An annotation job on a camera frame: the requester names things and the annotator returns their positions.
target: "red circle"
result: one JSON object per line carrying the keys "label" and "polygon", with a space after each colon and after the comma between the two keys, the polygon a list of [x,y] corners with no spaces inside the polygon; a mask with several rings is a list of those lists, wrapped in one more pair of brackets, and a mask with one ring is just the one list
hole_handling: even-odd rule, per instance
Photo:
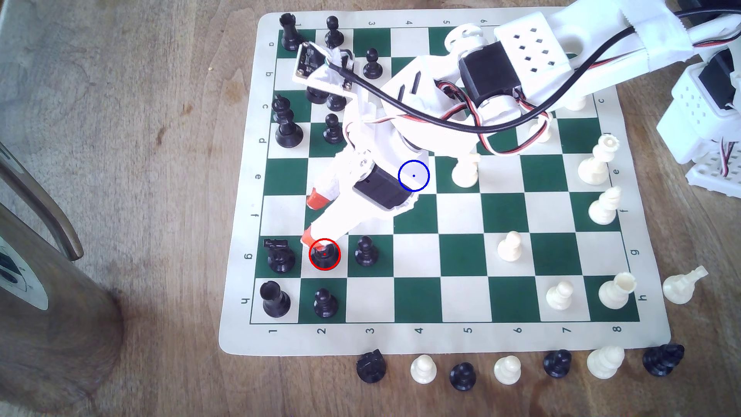
{"label": "red circle", "polygon": [[[334,265],[330,266],[329,268],[319,268],[315,263],[314,260],[311,259],[311,249],[314,249],[314,246],[321,241],[321,240],[329,240],[332,244],[334,244],[334,247],[337,248],[337,262],[334,263]],[[311,262],[311,265],[314,266],[314,268],[317,268],[319,271],[329,271],[330,269],[335,269],[339,265],[339,260],[342,259],[342,251],[339,250],[339,245],[337,242],[331,239],[317,239],[314,241],[314,243],[309,246],[309,262]]]}

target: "green square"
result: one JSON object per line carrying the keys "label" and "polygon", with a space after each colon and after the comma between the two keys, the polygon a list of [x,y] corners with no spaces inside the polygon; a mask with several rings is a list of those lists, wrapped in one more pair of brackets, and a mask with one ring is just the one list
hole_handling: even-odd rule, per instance
{"label": "green square", "polygon": [[462,188],[453,182],[451,172],[456,166],[456,159],[451,157],[435,157],[435,179],[437,181],[438,194],[444,193],[477,193],[479,182],[470,188]]}
{"label": "green square", "polygon": [[393,277],[393,235],[372,234],[373,245],[378,249],[378,260],[372,266],[360,266],[355,260],[361,235],[350,235],[348,241],[348,277]]}
{"label": "green square", "polygon": [[591,154],[597,144],[602,128],[599,119],[558,119],[561,150],[564,154]]}
{"label": "green square", "polygon": [[394,278],[396,323],[442,323],[440,278]]}
{"label": "green square", "polygon": [[[290,101],[290,109],[293,111],[293,121],[296,123],[308,123],[311,121],[311,102],[306,99],[306,90],[280,90],[273,92],[273,98],[280,94]],[[270,111],[270,120],[275,122],[275,112]]]}
{"label": "green square", "polygon": [[378,56],[391,56],[391,29],[355,29],[353,30],[353,51],[357,56],[365,56],[372,47]]}
{"label": "green square", "polygon": [[529,232],[528,212],[523,193],[481,194],[484,232]]}
{"label": "green square", "polygon": [[393,218],[394,233],[437,233],[437,197],[419,194],[414,210]]}
{"label": "green square", "polygon": [[571,210],[574,212],[574,225],[577,232],[620,232],[620,220],[608,225],[597,224],[589,218],[589,206],[599,199],[600,192],[569,193]]}
{"label": "green square", "polygon": [[[299,31],[299,35],[303,36],[305,41],[308,41],[308,42],[316,41],[316,30],[298,29],[298,31]],[[278,58],[296,58],[296,53],[298,53],[298,51],[297,50],[295,51],[285,50],[285,48],[283,48],[283,45],[281,45],[280,43],[281,39],[283,39],[283,29],[278,29],[278,43],[276,43],[276,45],[278,45],[277,57]]]}
{"label": "green square", "polygon": [[412,57],[407,58],[407,57],[397,57],[397,56],[395,56],[395,57],[391,58],[391,76],[397,75],[399,73],[399,71],[401,71],[402,69],[404,69],[404,67],[406,67],[407,64],[409,64],[410,62],[412,62],[414,60],[414,58],[416,58],[416,57],[412,56]]}
{"label": "green square", "polygon": [[[262,246],[264,239],[288,240],[288,247],[296,256],[296,264],[290,271],[279,274],[268,266],[268,250]],[[301,253],[304,246],[301,244],[301,236],[260,236],[255,254],[255,278],[300,278],[301,277]]]}
{"label": "green square", "polygon": [[521,155],[525,192],[568,191],[561,155]]}
{"label": "green square", "polygon": [[441,234],[440,273],[444,277],[486,275],[483,234]]}
{"label": "green square", "polygon": [[607,281],[613,280],[613,275],[585,276],[584,289],[587,292],[587,305],[589,306],[589,318],[591,321],[640,321],[638,317],[638,306],[636,295],[628,295],[628,303],[623,308],[613,310],[605,307],[599,300],[599,288]]}
{"label": "green square", "polygon": [[445,49],[445,37],[453,30],[454,27],[429,27],[430,37],[430,55],[444,56],[448,55]]}
{"label": "green square", "polygon": [[[314,294],[325,288],[337,299],[337,313],[329,318],[321,318],[314,312]],[[348,280],[345,278],[302,278],[299,291],[299,324],[323,324],[345,322],[345,301],[348,293]]]}
{"label": "green square", "polygon": [[309,136],[309,157],[334,157],[338,152],[345,148],[347,142],[342,138],[342,142],[335,145],[330,144],[324,139],[324,131],[327,129],[326,123],[312,123],[311,133]]}
{"label": "green square", "polygon": [[575,233],[530,233],[535,275],[581,275]]}
{"label": "green square", "polygon": [[306,195],[308,159],[268,158],[263,195]]}
{"label": "green square", "polygon": [[535,277],[489,277],[491,320],[494,323],[538,323]]}

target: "white chess piece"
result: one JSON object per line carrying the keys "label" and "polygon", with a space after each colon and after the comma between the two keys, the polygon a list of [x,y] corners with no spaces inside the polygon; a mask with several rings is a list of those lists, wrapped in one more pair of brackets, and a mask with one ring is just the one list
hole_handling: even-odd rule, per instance
{"label": "white chess piece", "polygon": [[410,372],[414,381],[429,384],[437,375],[437,365],[429,355],[421,355],[412,361]]}
{"label": "white chess piece", "polygon": [[667,300],[675,304],[684,304],[692,298],[694,284],[702,277],[708,275],[704,266],[699,266],[694,271],[685,275],[673,275],[664,280],[662,288]]}
{"label": "white chess piece", "polygon": [[617,216],[617,208],[620,205],[622,188],[619,185],[610,187],[599,195],[599,199],[589,205],[589,218],[601,225],[612,223]]}
{"label": "white chess piece", "polygon": [[613,280],[599,286],[599,300],[605,307],[621,309],[628,303],[628,295],[636,289],[636,278],[629,272],[620,272]]}
{"label": "white chess piece", "polygon": [[574,293],[574,285],[568,281],[561,281],[552,286],[545,293],[545,300],[551,308],[565,310],[571,305],[571,294]]}
{"label": "white chess piece", "polygon": [[620,142],[611,134],[603,134],[592,148],[592,157],[583,160],[577,169],[579,178],[587,184],[599,185],[607,181],[607,162],[615,159]]}
{"label": "white chess piece", "polygon": [[499,245],[496,247],[496,252],[500,258],[507,262],[518,260],[520,255],[522,255],[522,237],[514,230],[507,233],[505,239],[499,242]]}
{"label": "white chess piece", "polygon": [[504,385],[512,385],[522,374],[522,364],[516,356],[500,358],[494,364],[494,378]]}
{"label": "white chess piece", "polygon": [[587,356],[587,369],[599,379],[611,378],[625,359],[625,349],[607,346],[597,349]]}

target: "chessboard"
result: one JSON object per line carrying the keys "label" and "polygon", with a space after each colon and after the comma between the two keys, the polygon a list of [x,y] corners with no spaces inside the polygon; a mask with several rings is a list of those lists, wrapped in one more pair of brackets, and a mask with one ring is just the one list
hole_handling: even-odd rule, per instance
{"label": "chessboard", "polygon": [[[376,48],[383,85],[414,57],[445,55],[443,39],[464,23],[487,36],[535,10],[377,10],[294,13],[299,32],[323,45],[326,19],[337,16],[343,49],[353,51],[356,72],[365,51]],[[658,346],[670,339],[661,281],[615,88],[588,97],[581,111],[557,109],[552,137],[515,157],[496,157],[479,145],[479,182],[460,188],[451,180],[455,160],[430,156],[430,181],[411,211],[392,220],[361,223],[338,240],[342,256],[334,269],[312,266],[299,239],[321,211],[307,207],[313,178],[345,146],[322,134],[326,105],[305,98],[291,80],[296,53],[281,47],[281,13],[263,16],[256,40],[252,82],[239,172],[239,189],[227,265],[219,344],[236,355],[358,355],[584,350],[608,345],[626,349]],[[290,100],[304,131],[295,148],[276,143],[271,102]],[[342,112],[338,113],[340,122]],[[499,133],[495,148],[509,149],[528,138],[528,126]],[[592,186],[577,166],[591,156],[601,134],[620,141],[608,164],[610,177]],[[589,205],[613,185],[623,196],[615,221],[590,220]],[[496,245],[509,231],[522,236],[522,256],[505,262]],[[352,255],[368,235],[378,262],[362,267]],[[264,239],[287,240],[296,264],[284,274],[268,267]],[[621,309],[597,295],[620,272],[637,278]],[[277,282],[291,307],[268,316],[260,286]],[[572,304],[559,311],[545,293],[562,280],[574,287]],[[331,318],[313,310],[314,293],[328,289],[339,302]]]}

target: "wood grain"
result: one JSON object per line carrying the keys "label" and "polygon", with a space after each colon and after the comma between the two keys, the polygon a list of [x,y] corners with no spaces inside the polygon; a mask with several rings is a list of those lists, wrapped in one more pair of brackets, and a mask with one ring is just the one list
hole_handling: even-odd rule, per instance
{"label": "wood grain", "polygon": [[[286,10],[566,5],[485,0],[7,0],[0,28],[0,137],[77,228],[76,265],[121,293],[122,361],[98,393],[60,416],[699,416],[741,413],[741,200],[690,187],[655,126],[685,64],[619,86],[651,242],[662,276],[704,265],[684,306],[668,303],[688,354],[658,379],[627,352],[618,376],[564,380],[520,354],[503,386],[500,354],[435,355],[429,386],[413,356],[362,383],[352,357],[226,355],[217,335],[236,198],[256,25]],[[7,188],[2,202],[43,237]],[[470,361],[473,391],[445,373]],[[0,405],[3,416],[35,413]]]}

